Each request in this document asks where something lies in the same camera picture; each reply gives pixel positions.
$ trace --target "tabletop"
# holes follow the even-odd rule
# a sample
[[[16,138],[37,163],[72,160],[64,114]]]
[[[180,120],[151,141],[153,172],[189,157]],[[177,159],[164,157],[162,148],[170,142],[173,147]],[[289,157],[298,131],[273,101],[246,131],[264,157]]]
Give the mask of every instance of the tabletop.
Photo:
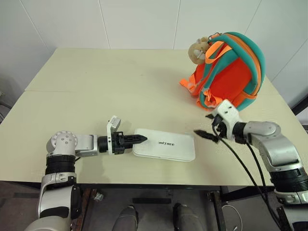
[[[124,134],[136,128],[211,131],[207,112],[179,84],[194,68],[186,51],[57,49],[0,125],[0,180],[40,182],[46,143],[55,132],[106,135],[112,115],[122,119],[119,131]],[[279,124],[308,167],[308,135],[267,78],[255,102],[240,116],[243,121]],[[222,143],[194,137],[196,159],[191,162],[137,157],[131,150],[116,156],[99,154],[76,162],[77,182],[252,185]],[[247,147],[229,144],[261,185]]]

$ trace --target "wall tile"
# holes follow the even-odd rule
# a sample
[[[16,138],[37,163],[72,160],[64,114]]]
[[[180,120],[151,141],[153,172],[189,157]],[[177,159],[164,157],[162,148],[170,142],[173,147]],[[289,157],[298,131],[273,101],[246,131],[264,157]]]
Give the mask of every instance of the wall tile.
[[[246,33],[263,51],[273,80],[308,37],[307,0],[263,0]]]
[[[57,47],[108,49],[98,0],[23,0],[44,42]]]
[[[216,32],[245,33],[260,0],[181,0],[175,49]]]
[[[112,49],[172,49],[179,0],[100,0]]]
[[[50,55],[20,2],[0,1],[0,90],[6,103],[15,103]]]
[[[290,107],[308,94],[308,42],[273,80],[273,85]]]

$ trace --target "unitree logo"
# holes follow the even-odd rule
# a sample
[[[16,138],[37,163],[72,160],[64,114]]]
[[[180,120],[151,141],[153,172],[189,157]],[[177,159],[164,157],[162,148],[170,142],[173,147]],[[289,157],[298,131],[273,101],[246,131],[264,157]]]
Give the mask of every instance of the unitree logo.
[[[158,142],[158,144],[174,146],[174,143],[167,143],[167,142],[163,142],[163,141]]]

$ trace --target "orange backpack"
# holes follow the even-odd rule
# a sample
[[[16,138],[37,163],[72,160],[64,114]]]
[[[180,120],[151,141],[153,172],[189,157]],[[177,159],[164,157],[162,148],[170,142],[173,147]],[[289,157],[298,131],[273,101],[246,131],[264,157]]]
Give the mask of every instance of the orange backpack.
[[[228,32],[209,38],[205,63],[198,65],[189,80],[182,79],[197,105],[212,110],[228,99],[239,111],[257,97],[265,76],[260,48],[246,36]]]

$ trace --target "table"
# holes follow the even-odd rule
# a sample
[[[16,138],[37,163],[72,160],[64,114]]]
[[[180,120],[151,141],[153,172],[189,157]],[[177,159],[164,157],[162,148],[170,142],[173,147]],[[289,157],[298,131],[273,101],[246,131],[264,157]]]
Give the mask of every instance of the table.
[[[0,180],[40,182],[46,142],[55,132],[106,135],[112,115],[122,119],[119,131],[124,134],[136,128],[211,131],[207,112],[178,84],[194,68],[186,51],[57,49],[0,125]],[[267,78],[257,100],[240,116],[243,121],[278,123],[308,168],[308,135]],[[247,147],[230,144],[261,185]],[[81,158],[75,165],[77,182],[252,185],[222,143],[195,136],[195,147],[196,159],[189,163],[137,157],[131,151]],[[272,185],[261,166],[266,184]]]

